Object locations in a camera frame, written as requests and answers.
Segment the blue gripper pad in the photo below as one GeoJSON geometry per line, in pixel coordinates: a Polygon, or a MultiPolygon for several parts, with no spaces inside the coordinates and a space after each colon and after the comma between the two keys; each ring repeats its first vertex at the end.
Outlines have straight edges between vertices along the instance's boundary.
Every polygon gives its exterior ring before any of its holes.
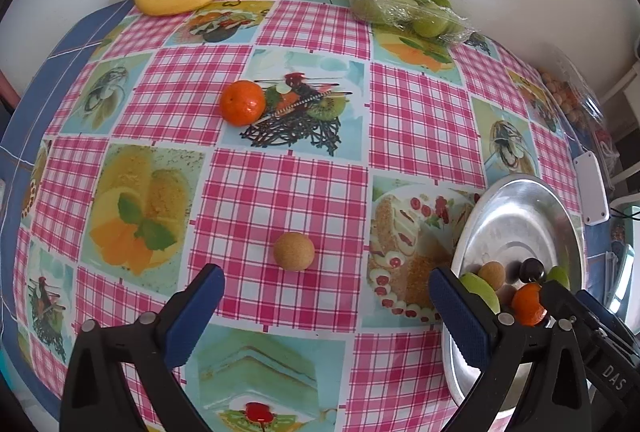
{"type": "MultiPolygon", "coordinates": [[[[429,296],[467,364],[480,370],[488,367],[497,328],[494,333],[491,326],[495,327],[495,324],[486,321],[484,325],[482,324],[471,309],[477,302],[468,297],[477,297],[484,308],[491,313],[484,301],[478,295],[469,293],[450,270],[441,268],[431,271],[429,296]]],[[[483,314],[481,317],[486,320],[486,315],[483,314]]]]}
{"type": "Polygon", "coordinates": [[[160,311],[158,334],[159,341],[164,342],[164,363],[168,368],[187,362],[224,291],[222,269],[207,264],[187,289],[175,293],[160,311]]]}

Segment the round brown fruit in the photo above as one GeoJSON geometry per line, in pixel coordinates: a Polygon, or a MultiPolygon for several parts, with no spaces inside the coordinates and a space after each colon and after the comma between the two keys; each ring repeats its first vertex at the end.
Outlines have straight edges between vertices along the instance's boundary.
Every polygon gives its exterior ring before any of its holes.
{"type": "Polygon", "coordinates": [[[497,291],[504,284],[506,274],[504,272],[504,266],[496,261],[487,262],[478,271],[478,276],[487,282],[494,291],[497,291]]]}
{"type": "Polygon", "coordinates": [[[302,233],[283,233],[273,245],[273,258],[287,271],[303,271],[311,265],[315,255],[314,243],[302,233]]]}

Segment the white device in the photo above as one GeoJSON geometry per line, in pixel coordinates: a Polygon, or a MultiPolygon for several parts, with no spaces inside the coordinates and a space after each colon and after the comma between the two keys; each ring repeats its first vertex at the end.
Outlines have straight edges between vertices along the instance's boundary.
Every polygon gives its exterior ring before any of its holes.
{"type": "Polygon", "coordinates": [[[579,155],[574,159],[574,167],[582,205],[582,221],[590,226],[608,221],[607,194],[595,154],[589,150],[579,155]]]}

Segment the screw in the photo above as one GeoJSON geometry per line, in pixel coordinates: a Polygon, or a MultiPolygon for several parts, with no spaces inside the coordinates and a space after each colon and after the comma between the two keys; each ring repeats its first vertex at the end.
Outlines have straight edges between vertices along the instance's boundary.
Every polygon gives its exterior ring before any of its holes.
{"type": "Polygon", "coordinates": [[[94,327],[95,327],[95,320],[92,320],[92,319],[85,320],[84,322],[82,322],[82,325],[80,326],[82,331],[85,333],[88,333],[89,331],[93,331],[94,327]]]}
{"type": "Polygon", "coordinates": [[[508,313],[500,313],[498,315],[498,322],[500,322],[504,326],[512,326],[513,322],[515,322],[513,316],[508,313]]]}
{"type": "Polygon", "coordinates": [[[147,326],[156,321],[156,314],[153,311],[145,311],[138,317],[138,322],[147,326]]]}
{"type": "Polygon", "coordinates": [[[562,329],[563,331],[571,331],[574,328],[572,323],[566,318],[561,318],[558,320],[558,327],[560,327],[560,329],[562,329]]]}

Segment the printed kiwi slice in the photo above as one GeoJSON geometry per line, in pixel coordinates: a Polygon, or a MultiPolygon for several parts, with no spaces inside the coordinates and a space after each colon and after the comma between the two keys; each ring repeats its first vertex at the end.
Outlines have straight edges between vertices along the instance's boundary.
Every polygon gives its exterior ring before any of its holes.
{"type": "Polygon", "coordinates": [[[306,113],[320,121],[331,121],[344,112],[346,105],[347,99],[344,96],[323,97],[318,103],[311,105],[306,113]]]}

